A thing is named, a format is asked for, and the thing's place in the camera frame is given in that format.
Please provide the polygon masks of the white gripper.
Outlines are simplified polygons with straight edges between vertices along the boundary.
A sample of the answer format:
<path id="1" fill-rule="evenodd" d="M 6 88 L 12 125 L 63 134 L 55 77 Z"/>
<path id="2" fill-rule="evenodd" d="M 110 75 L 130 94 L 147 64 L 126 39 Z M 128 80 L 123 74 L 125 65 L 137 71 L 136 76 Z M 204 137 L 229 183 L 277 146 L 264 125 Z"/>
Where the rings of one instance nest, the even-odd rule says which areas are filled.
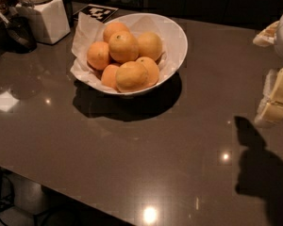
<path id="1" fill-rule="evenodd" d="M 267 47 L 275 44 L 276 53 L 283 59 L 283 14 L 279 21 L 265 27 L 253 39 L 257 46 Z M 283 68 L 269 70 L 263 87 L 255 125 L 272 127 L 283 121 Z"/>

